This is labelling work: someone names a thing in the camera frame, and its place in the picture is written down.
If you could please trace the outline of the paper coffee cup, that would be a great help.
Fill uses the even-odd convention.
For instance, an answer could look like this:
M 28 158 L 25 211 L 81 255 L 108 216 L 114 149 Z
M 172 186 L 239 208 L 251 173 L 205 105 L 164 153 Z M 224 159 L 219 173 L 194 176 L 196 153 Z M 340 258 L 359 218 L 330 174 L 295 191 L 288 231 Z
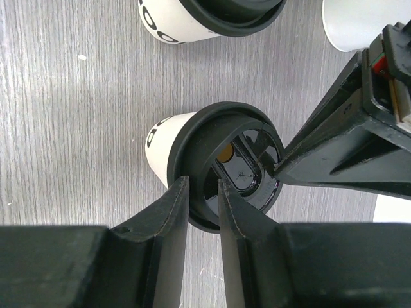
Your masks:
M 147 135 L 145 153 L 152 171 L 166 188 L 168 184 L 168 159 L 171 147 L 183 126 L 195 112 L 173 115 L 155 124 Z
M 178 0 L 138 1 L 139 14 L 148 32 L 167 44 L 182 44 L 220 35 L 200 24 Z

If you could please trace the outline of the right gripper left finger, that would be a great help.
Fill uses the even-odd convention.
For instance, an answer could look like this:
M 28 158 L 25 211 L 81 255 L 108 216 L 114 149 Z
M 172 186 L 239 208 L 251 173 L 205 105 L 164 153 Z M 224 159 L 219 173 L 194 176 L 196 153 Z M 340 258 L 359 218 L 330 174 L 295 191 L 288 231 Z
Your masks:
M 178 307 L 189 178 L 114 228 L 1 227 L 2 307 Z

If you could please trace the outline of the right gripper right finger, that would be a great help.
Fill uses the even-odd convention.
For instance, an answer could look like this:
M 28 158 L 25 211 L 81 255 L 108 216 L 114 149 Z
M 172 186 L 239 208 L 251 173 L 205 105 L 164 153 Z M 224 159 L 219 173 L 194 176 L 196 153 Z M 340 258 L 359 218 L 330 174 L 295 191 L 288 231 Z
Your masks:
M 410 225 L 277 223 L 218 184 L 228 307 L 409 307 Z

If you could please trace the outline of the black lid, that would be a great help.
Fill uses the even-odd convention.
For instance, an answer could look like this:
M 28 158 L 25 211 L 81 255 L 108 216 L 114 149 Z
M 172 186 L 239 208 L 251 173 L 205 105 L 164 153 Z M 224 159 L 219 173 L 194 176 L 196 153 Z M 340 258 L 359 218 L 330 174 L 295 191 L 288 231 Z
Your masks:
M 189 177 L 189 222 L 217 234 L 218 182 L 227 180 L 248 203 L 267 213 L 282 188 L 274 169 L 284 146 L 260 109 L 240 102 L 213 103 L 195 112 L 171 146 L 167 181 Z
M 207 29 L 226 37 L 245 37 L 270 26 L 286 0 L 182 0 L 181 5 Z

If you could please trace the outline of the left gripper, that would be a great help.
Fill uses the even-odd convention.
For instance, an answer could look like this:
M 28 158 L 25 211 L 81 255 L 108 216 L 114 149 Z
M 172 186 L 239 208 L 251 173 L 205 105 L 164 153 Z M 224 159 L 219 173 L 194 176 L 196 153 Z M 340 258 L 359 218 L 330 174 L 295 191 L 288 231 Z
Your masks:
M 288 185 L 410 197 L 410 23 L 357 52 L 275 168 Z

